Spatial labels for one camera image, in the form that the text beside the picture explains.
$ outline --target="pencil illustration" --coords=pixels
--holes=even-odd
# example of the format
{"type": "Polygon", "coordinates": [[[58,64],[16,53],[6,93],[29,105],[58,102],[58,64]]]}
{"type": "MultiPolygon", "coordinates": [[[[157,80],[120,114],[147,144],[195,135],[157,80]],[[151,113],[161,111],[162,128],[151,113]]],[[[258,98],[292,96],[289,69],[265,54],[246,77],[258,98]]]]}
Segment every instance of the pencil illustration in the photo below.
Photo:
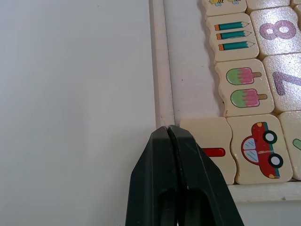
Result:
{"type": "Polygon", "coordinates": [[[239,48],[250,48],[254,43],[249,41],[240,41],[240,42],[234,42],[234,43],[225,43],[225,44],[219,44],[219,50],[233,50],[233,49],[239,49],[239,48]]]}
{"type": "Polygon", "coordinates": [[[251,34],[251,32],[248,32],[248,31],[237,31],[237,32],[226,32],[226,33],[216,34],[216,37],[217,37],[217,40],[235,39],[235,38],[246,37],[250,34],[251,34]]]}
{"type": "Polygon", "coordinates": [[[214,25],[216,31],[224,31],[230,29],[244,28],[248,25],[246,22],[233,22],[227,24],[217,24],[214,25]]]}

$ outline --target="ice cream illustration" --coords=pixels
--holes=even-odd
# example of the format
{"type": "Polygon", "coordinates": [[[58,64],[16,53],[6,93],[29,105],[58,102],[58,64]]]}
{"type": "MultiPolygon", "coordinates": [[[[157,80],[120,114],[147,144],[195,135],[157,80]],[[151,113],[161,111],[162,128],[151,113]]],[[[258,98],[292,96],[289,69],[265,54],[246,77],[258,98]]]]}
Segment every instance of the ice cream illustration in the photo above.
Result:
{"type": "Polygon", "coordinates": [[[255,89],[241,89],[236,90],[231,94],[231,102],[236,107],[257,107],[259,100],[265,100],[268,96],[266,94],[257,94],[255,89]]]}
{"type": "Polygon", "coordinates": [[[252,72],[249,67],[234,68],[227,72],[227,80],[233,85],[252,84],[254,78],[261,77],[260,72],[252,72]]]}

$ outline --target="wooden tile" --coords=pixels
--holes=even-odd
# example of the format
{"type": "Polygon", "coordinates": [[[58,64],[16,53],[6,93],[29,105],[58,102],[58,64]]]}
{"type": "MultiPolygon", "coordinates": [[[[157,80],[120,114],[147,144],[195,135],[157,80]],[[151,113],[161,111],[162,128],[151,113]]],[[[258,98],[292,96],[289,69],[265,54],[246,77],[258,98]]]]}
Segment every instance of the wooden tile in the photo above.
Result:
{"type": "Polygon", "coordinates": [[[254,10],[289,6],[290,0],[246,0],[246,12],[250,14],[254,10]]]}
{"type": "Polygon", "coordinates": [[[220,168],[228,185],[234,183],[236,164],[230,153],[232,131],[223,117],[211,119],[182,120],[180,127],[188,130],[197,144],[220,168]]]}
{"type": "Polygon", "coordinates": [[[291,7],[292,8],[294,8],[298,4],[301,4],[301,0],[291,0],[291,7]]]}
{"type": "Polygon", "coordinates": [[[298,27],[300,29],[300,27],[301,27],[301,5],[296,5],[296,7],[293,9],[295,10],[295,12],[298,15],[298,27]]]}
{"type": "Polygon", "coordinates": [[[274,100],[261,61],[257,59],[220,62],[219,93],[225,103],[225,117],[266,114],[274,110],[274,100]]]}
{"type": "Polygon", "coordinates": [[[239,184],[286,182],[293,171],[279,120],[270,114],[227,118],[239,184]]]}
{"type": "Polygon", "coordinates": [[[253,11],[250,15],[258,41],[260,59],[301,51],[298,16],[290,7],[253,11]]]}
{"type": "Polygon", "coordinates": [[[215,63],[258,56],[259,48],[249,15],[212,16],[207,18],[206,25],[211,32],[209,43],[215,53],[215,63]]]}
{"type": "Polygon", "coordinates": [[[301,112],[284,112],[278,118],[291,158],[293,177],[301,180],[301,112]]]}
{"type": "Polygon", "coordinates": [[[206,16],[244,13],[246,0],[202,0],[206,16]]]}
{"type": "Polygon", "coordinates": [[[263,61],[277,113],[301,110],[301,53],[263,61]]]}

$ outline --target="red car illustration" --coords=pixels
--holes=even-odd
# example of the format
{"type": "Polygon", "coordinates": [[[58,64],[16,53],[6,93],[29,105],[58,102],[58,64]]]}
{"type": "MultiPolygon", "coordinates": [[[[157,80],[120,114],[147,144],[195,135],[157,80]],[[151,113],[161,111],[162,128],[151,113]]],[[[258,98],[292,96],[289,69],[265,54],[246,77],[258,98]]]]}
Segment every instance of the red car illustration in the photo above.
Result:
{"type": "Polygon", "coordinates": [[[221,147],[203,148],[203,150],[208,155],[208,157],[223,157],[226,154],[225,149],[223,149],[221,147]]]}
{"type": "Polygon", "coordinates": [[[278,168],[283,165],[282,157],[274,153],[273,144],[276,141],[277,135],[269,130],[268,124],[258,122],[252,126],[252,135],[241,144],[245,159],[258,165],[263,175],[268,178],[280,178],[278,168]]]}

